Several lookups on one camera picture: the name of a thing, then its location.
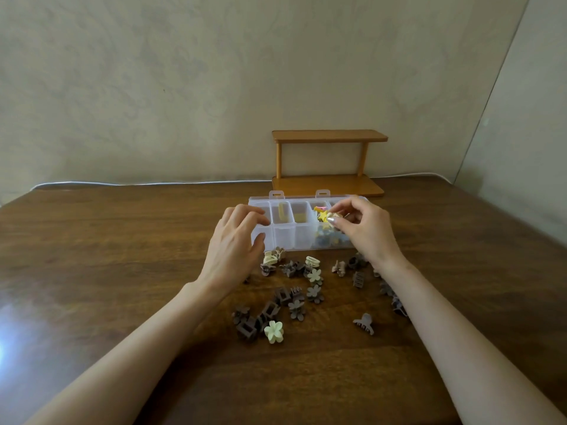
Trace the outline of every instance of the small wooden stand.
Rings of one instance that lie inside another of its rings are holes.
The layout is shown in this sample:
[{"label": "small wooden stand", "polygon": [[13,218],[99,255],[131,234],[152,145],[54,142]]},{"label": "small wooden stand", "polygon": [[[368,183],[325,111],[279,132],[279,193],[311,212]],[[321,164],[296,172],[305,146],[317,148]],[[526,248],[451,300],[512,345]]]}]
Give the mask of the small wooden stand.
[{"label": "small wooden stand", "polygon": [[[275,191],[283,191],[286,197],[313,195],[319,189],[328,189],[333,195],[384,195],[382,188],[364,174],[368,143],[387,142],[388,137],[384,134],[375,130],[290,130],[273,131],[272,135],[276,143],[276,176],[272,178],[272,185]],[[357,174],[282,177],[284,143],[362,143]]]}]

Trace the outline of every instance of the white cable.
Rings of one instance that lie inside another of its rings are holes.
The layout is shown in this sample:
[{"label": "white cable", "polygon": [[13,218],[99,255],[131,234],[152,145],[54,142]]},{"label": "white cable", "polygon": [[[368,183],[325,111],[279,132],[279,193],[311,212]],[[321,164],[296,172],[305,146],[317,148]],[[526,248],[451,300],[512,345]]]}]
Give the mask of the white cable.
[{"label": "white cable", "polygon": [[[404,174],[391,174],[389,176],[379,176],[376,177],[378,179],[383,179],[387,177],[407,177],[407,176],[437,176],[442,178],[447,183],[451,182],[446,177],[437,174],[437,173],[404,173]],[[39,184],[34,186],[30,191],[37,189],[41,186],[51,186],[51,185],[99,185],[99,186],[154,186],[154,185],[205,185],[205,184],[237,184],[237,183],[245,183],[245,182],[271,182],[271,180],[263,180],[263,179],[253,179],[253,180],[212,180],[212,181],[205,181],[205,182],[153,182],[149,184],[108,184],[105,182],[84,182],[84,181],[75,181],[69,180],[64,182],[45,182],[43,184]]]}]

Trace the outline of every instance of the person's right hand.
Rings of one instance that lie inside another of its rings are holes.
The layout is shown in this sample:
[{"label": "person's right hand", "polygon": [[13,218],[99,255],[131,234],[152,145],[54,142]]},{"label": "person's right hand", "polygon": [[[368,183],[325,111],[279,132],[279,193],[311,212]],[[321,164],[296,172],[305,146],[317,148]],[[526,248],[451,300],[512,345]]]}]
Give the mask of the person's right hand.
[{"label": "person's right hand", "polygon": [[340,213],[344,218],[327,220],[351,239],[352,244],[380,271],[389,264],[405,260],[397,245],[390,224],[390,214],[359,197],[339,201],[329,212]]}]

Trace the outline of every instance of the plastic organizer box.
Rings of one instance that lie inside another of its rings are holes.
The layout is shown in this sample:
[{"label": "plastic organizer box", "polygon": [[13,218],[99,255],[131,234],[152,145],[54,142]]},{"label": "plastic organizer box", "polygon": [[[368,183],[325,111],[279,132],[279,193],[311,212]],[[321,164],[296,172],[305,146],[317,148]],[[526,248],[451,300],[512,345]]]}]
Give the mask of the plastic organizer box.
[{"label": "plastic organizer box", "polygon": [[268,197],[250,197],[248,204],[266,212],[270,225],[257,225],[252,241],[265,233],[265,250],[277,246],[286,250],[352,248],[346,235],[317,220],[314,208],[330,208],[349,195],[331,195],[327,189],[318,190],[314,197],[285,198],[282,191],[271,191]]}]

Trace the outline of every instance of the person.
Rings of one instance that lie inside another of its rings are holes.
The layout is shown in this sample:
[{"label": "person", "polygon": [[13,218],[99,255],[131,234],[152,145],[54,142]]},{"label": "person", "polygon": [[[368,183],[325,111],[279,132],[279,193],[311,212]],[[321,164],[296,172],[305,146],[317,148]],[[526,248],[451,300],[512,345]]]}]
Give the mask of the person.
[{"label": "person", "polygon": [[[467,424],[567,424],[567,419],[404,257],[387,211],[358,197],[331,218],[400,297]],[[258,265],[269,225],[258,207],[228,208],[200,276],[27,421],[29,425],[131,424],[188,336]]]}]

